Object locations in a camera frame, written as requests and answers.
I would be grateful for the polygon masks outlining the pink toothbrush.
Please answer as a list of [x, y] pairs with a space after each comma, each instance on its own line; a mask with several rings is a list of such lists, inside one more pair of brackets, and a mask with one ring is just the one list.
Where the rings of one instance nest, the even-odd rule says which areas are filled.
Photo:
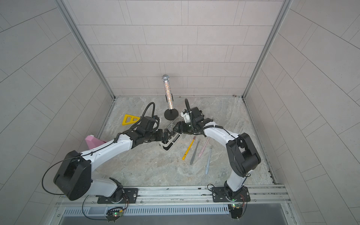
[[208, 137], [208, 139], [207, 139], [206, 142], [204, 143], [204, 145], [203, 145], [203, 147], [202, 147], [202, 149], [201, 149], [201, 151], [200, 151], [200, 153], [199, 153], [199, 155], [198, 155], [199, 158], [203, 155], [203, 152], [204, 152], [204, 150], [205, 150], [205, 148], [206, 148], [209, 140], [210, 140], [210, 138]]

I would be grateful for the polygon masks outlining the grey toothbrush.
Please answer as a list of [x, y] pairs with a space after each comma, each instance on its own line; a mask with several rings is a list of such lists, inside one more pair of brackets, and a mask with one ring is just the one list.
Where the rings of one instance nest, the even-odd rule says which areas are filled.
[[193, 164], [194, 164], [194, 161], [195, 161], [195, 157], [196, 157], [196, 154], [197, 154], [197, 149], [198, 149], [199, 143], [200, 143], [200, 141], [198, 141], [198, 142], [197, 142], [197, 144], [196, 144], [196, 147], [195, 147], [194, 153], [193, 153], [192, 158], [191, 158], [191, 160], [190, 160], [190, 165], [193, 165]]

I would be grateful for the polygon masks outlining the yellow toothbrush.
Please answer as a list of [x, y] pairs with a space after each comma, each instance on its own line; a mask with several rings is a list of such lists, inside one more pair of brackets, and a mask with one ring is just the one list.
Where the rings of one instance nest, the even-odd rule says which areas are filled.
[[185, 153], [184, 153], [184, 155], [183, 155], [183, 157], [182, 157], [182, 160], [185, 160], [185, 158], [187, 157], [187, 155], [188, 155], [188, 153], [189, 153], [189, 151], [190, 151], [193, 143], [195, 142], [195, 139], [196, 139], [196, 137], [193, 137], [190, 145], [188, 146], [187, 150], [185, 151]]

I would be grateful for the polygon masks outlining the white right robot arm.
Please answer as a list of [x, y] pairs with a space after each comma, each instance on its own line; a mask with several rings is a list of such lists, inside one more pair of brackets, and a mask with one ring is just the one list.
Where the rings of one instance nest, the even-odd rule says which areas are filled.
[[184, 122], [179, 125], [178, 133], [203, 135], [226, 148], [232, 172], [224, 183], [224, 192], [228, 198], [235, 199], [251, 172], [261, 163], [261, 157], [251, 137], [247, 133], [227, 131], [212, 119], [205, 118], [197, 107], [184, 110], [181, 117]]

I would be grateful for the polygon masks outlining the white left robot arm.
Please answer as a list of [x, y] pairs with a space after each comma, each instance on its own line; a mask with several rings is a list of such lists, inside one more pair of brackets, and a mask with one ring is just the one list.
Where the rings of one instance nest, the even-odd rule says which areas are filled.
[[94, 180], [92, 172], [120, 153], [140, 144], [161, 141], [159, 124], [158, 116], [144, 116], [133, 128], [117, 134], [112, 141], [82, 153], [71, 151], [61, 162], [53, 179], [54, 184], [71, 201], [84, 195], [95, 195], [107, 197], [113, 203], [120, 202], [125, 198], [123, 185], [114, 178]]

